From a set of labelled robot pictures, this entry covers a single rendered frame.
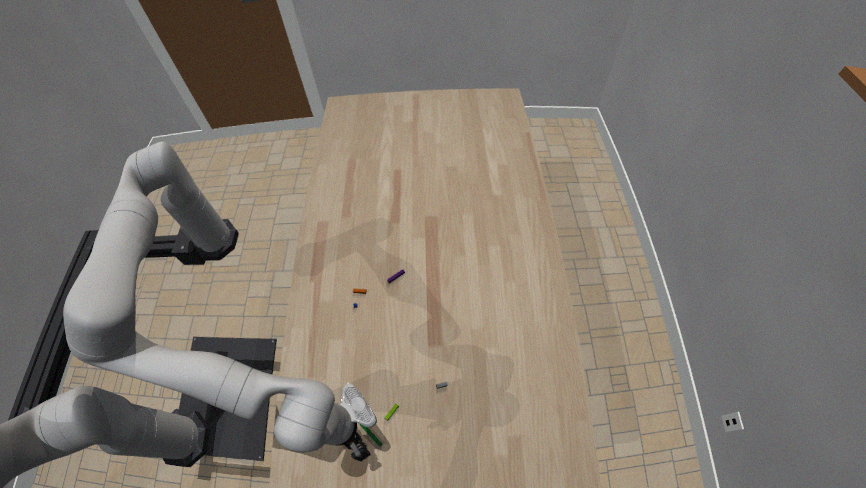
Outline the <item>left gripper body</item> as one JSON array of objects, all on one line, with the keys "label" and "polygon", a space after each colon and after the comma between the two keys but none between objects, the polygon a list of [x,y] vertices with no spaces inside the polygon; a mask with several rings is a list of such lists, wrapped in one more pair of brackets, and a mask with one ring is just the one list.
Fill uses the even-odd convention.
[{"label": "left gripper body", "polygon": [[353,430],[353,433],[350,436],[350,438],[347,441],[345,441],[344,443],[339,444],[339,445],[346,445],[346,446],[350,447],[350,445],[349,445],[350,442],[356,443],[356,438],[355,438],[356,431],[357,431],[357,423],[354,423],[354,430]]}]

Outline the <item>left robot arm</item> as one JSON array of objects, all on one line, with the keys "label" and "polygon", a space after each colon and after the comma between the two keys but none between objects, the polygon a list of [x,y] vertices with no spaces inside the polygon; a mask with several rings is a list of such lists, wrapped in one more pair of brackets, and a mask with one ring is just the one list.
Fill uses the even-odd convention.
[{"label": "left robot arm", "polygon": [[322,382],[268,374],[216,353],[166,348],[135,331],[138,268],[158,225],[157,210],[147,196],[164,186],[162,206],[198,248],[215,252],[227,243],[229,228],[172,146],[162,141],[131,154],[90,257],[64,304],[72,354],[92,366],[175,390],[245,419],[256,418],[273,395],[285,394],[274,434],[294,452],[342,444],[352,435],[354,423],[375,426],[374,412],[351,383],[342,387],[339,405]]}]

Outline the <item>purple rod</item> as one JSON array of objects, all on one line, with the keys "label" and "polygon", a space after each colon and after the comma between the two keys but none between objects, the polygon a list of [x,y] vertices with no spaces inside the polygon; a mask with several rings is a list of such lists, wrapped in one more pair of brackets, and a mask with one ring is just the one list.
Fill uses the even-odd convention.
[{"label": "purple rod", "polygon": [[387,279],[387,281],[388,281],[389,283],[391,283],[392,281],[394,281],[395,279],[397,279],[399,276],[401,276],[401,275],[404,274],[404,273],[405,273],[405,271],[402,269],[401,271],[399,271],[398,273],[396,273],[395,275],[393,275],[392,277],[390,277],[389,279]]}]

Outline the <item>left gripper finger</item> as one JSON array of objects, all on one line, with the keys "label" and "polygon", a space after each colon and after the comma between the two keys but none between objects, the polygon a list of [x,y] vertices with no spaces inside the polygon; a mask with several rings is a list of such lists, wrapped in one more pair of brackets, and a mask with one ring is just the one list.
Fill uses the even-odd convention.
[{"label": "left gripper finger", "polygon": [[[370,452],[369,452],[369,451],[367,450],[367,448],[366,448],[366,447],[367,447],[367,444],[362,442],[362,438],[361,438],[361,436],[360,436],[357,432],[356,432],[355,436],[356,436],[356,443],[354,443],[354,442],[350,442],[350,443],[349,443],[350,447],[348,447],[348,446],[346,446],[346,445],[345,445],[345,446],[346,446],[349,450],[352,449],[352,450],[354,451],[354,452],[352,452],[352,454],[351,454],[351,457],[352,457],[353,459],[358,460],[358,461],[363,461],[364,459],[366,459],[367,457],[369,457],[371,454],[370,454]],[[360,444],[360,445],[359,445],[359,446],[356,446],[356,445],[358,445],[358,444]],[[365,448],[365,449],[363,449],[363,448]]]}]

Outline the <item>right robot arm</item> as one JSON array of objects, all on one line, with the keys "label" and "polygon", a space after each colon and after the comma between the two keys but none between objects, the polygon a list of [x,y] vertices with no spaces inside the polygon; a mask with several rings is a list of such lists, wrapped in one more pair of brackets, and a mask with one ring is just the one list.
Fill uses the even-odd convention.
[{"label": "right robot arm", "polygon": [[0,488],[92,445],[111,455],[183,459],[197,442],[198,429],[189,417],[79,386],[0,424]]}]

